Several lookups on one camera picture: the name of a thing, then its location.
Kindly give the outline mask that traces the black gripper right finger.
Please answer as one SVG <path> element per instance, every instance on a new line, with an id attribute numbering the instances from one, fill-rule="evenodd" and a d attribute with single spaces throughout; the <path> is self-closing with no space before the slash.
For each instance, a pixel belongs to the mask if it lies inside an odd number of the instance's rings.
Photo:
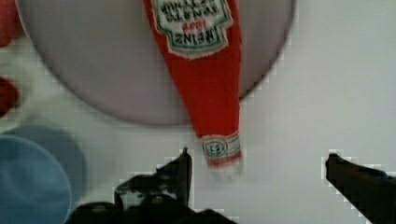
<path id="1" fill-rule="evenodd" d="M 372 224 L 395 224 L 395 177 L 331 153 L 326 179 Z"/>

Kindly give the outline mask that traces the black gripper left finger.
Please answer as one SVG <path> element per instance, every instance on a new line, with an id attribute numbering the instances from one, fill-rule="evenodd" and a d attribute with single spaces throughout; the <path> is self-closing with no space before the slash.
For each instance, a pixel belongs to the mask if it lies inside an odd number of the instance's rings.
<path id="1" fill-rule="evenodd" d="M 157 168 L 152 175 L 136 175 L 116 187 L 115 203 L 122 209 L 139 206 L 149 196 L 168 196 L 189 204 L 192 178 L 192 157 L 186 147 L 174 160 Z"/>

